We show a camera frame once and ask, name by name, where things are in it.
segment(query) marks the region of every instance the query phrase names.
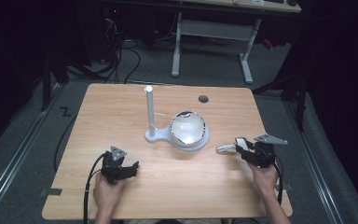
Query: wire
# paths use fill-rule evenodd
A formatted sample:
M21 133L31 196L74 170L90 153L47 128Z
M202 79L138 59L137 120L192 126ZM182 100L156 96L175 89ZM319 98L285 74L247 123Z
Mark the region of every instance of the wire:
M58 166L57 166L57 154L58 154L58 150L60 149L60 145L62 143L63 138L65 137L66 132L68 132L69 127L71 127L71 125L74 123L75 119L77 118L77 114L72 118L71 122L69 122L69 124L66 126L65 131L63 131L60 141L58 142L58 145L56 147L55 153L54 153L54 172L57 173L58 170Z
M115 69L115 67L117 66L116 50L118 48L120 48L120 45L122 45L122 42L120 41L122 35L123 35L123 31L118 32L117 35L115 36L116 41L110 47L109 55L107 56L108 58L111 58L110 64L108 66L106 66L105 68L99 70L99 71L93 72L93 71L89 70L87 67L83 66L82 64L72 62L71 60L67 59L63 55L58 55L58 57L63 62L65 62L66 64L72 65L75 69L77 69L80 72L80 74L83 74L84 76L89 76L89 77L93 77L93 78L96 78L96 79L104 79L104 80L106 80L106 77L101 76L101 74L105 73L105 72L108 72L111 69Z
M176 36L176 35L171 35L171 36L169 36L169 35L172 33L173 27L175 27L175 22L176 22L176 19L177 19L177 15L178 14L176 12L174 17L173 17L173 22L172 22L172 26L171 26L170 31L165 36L163 36L162 38L156 39L155 42L160 41L160 40L169 39L169 38L172 38L172 37Z
M95 166L97 165L98 161L100 161L104 156L106 152L102 154L98 159L94 162L92 165L91 170L89 171L89 178L87 179L86 188L84 190L84 203L83 203L83 223L88 224L89 217L88 217L88 210L89 210L89 193L90 193L90 181L93 175L95 175L97 172L94 173Z
M215 38L205 39L205 43L217 45L217 46L227 46L229 44L235 44L238 42L238 40L234 40L234 39L227 40L227 42L225 42L225 43L219 43L219 42L216 42L213 40L215 40Z
M99 170L95 171L94 173L92 173L91 176L94 176L94 175L97 174L98 172L101 172L101 169L99 169Z
M260 151L263 152L263 154L266 156L266 158L269 157L264 150L260 149ZM282 192L283 192L283 163L282 163L281 159L280 159L277 155L275 155L275 158L278 159L278 161L279 161L280 164L281 164L281 167L282 167L282 170L281 170L281 171L280 171L280 169L279 169L279 167L278 167L278 165L277 165L277 163L276 163L275 161L270 160L269 162L272 163L272 165L275 167L275 169L276 169L276 171L277 171L277 173L278 173L278 177L279 177L279 187L278 187L278 198L277 198L277 200L278 200L278 203L279 203L279 204L282 204Z
M171 40L171 41L169 42L169 44L161 44L161 43L160 43L160 42L163 42L163 41L168 42L168 40L172 39L173 37L175 37L175 36L173 35L173 36L170 36L170 37L165 38L165 39L163 39L163 40L159 40L159 41L155 42L155 44L157 44L157 45L159 45L159 46L162 46L162 47L170 47L170 46L173 46L173 45L176 44L175 40Z
M138 56L138 63L136 64L136 66L132 69L132 71L130 71L130 73L126 76L126 78L124 79L124 84L127 84L127 80L129 79L130 75L132 75L132 73L138 68L139 64L141 63L141 56L139 55L139 53L137 53L135 50L133 49L128 49L129 51L132 51L133 53L135 53Z
M109 75L106 77L104 83L108 82L108 81L109 81L109 78L112 76L112 74L113 74L115 71L117 71L117 67L118 67L118 64L120 63L120 61L119 61L119 59L118 59L118 57L117 57L116 54L115 54L114 57L115 57L115 62L117 62L117 63L115 64L115 67L112 69L112 71L109 73Z
M277 158L281 164L281 171L280 171L278 168L278 165L275 162L273 163L275 169L277 170L278 177L279 177L278 203L281 204L282 203L282 192L283 192L283 164L282 164L281 159L277 155L275 155L275 158Z
M120 51L118 52L118 64L120 64L121 62L121 52L122 52L122 47L120 47ZM115 83L118 84L118 65L117 65L117 68L116 68L116 73L115 73Z
M198 46L196 46L195 48L193 48L193 49L191 49L191 48L186 48L184 45L182 45L181 44L181 48L182 49L187 49L187 50L196 50L196 49L199 49L200 47L202 47L203 46L203 44L204 44L204 38L202 38L201 39L201 41L200 41L200 44L198 45Z

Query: wooden table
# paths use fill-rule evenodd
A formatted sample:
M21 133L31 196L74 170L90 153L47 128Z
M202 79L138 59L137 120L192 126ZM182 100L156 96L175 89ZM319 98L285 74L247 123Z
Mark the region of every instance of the wooden table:
M166 142L149 143L145 86L91 84L80 108L53 189L43 209L46 219L81 219L84 188L92 164L111 146L127 151L123 166L139 161L138 175L126 181L113 218L264 217L252 172L235 150L217 146L235 137L265 133L252 92L245 88L153 86L158 128L177 113L202 115L211 136L205 147L184 152ZM208 103L199 96L209 97ZM287 194L282 207L292 214ZM89 195L89 218L97 207Z

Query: dark background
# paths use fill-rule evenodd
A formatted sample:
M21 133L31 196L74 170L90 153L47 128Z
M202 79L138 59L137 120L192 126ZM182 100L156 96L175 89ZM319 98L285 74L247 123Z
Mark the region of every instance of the dark background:
M265 19L256 43L267 39L273 45L293 44L277 79L296 74L308 81L307 90L326 135L358 190L358 1L299 4L303 15L330 20L298 23ZM99 9L90 7L87 11L87 7L0 1L0 134L32 97L48 52L62 50L62 54L83 64L103 57L106 43ZM146 44L159 37L155 30L166 34L171 28L170 22L156 21L173 17L172 12L135 8L123 9L122 14L126 34ZM213 16L205 19L216 20Z

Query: metal frame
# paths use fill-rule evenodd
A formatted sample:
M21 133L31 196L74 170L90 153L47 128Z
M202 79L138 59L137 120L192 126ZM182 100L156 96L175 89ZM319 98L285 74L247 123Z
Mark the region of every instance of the metal frame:
M261 19L256 19L253 26L234 25L228 23L217 23L208 21L183 20L182 13L178 13L176 27L176 46L173 53L172 76L178 77L180 70L180 42L182 35L197 35L214 38L234 39L247 41L244 53L240 54L242 72L247 84L252 84L252 74L249 69L248 57L255 42Z
M59 84L56 84L56 86L53 89L54 96L52 98L52 101L50 101L49 104L39 112L36 120L32 124L28 133L25 135L25 137L22 140L20 146L18 147L16 153L14 154L10 163L8 164L6 170L2 173L2 175L0 177L0 202L3 199L3 197L5 196L8 188L10 187L10 184L13 181L14 177L16 176L17 172L20 170L22 163L24 162L25 158L28 155L28 152L31 149L31 144L34 141L34 137L36 136L36 133L39 131L51 106L53 105L55 100L58 98L58 96L62 93L62 90L63 90L63 87Z

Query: human hand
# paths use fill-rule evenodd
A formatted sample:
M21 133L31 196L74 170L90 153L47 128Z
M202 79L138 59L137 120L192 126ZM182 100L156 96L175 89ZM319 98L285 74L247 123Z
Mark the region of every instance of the human hand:
M119 180L115 185L107 182L106 177L98 173L95 180L94 200L98 206L95 223L110 223L112 213L121 196L125 179Z
M257 189L262 195L274 194L275 185L278 180L278 173L275 167L271 164L267 168L258 168L257 166L248 162L254 174L254 182Z

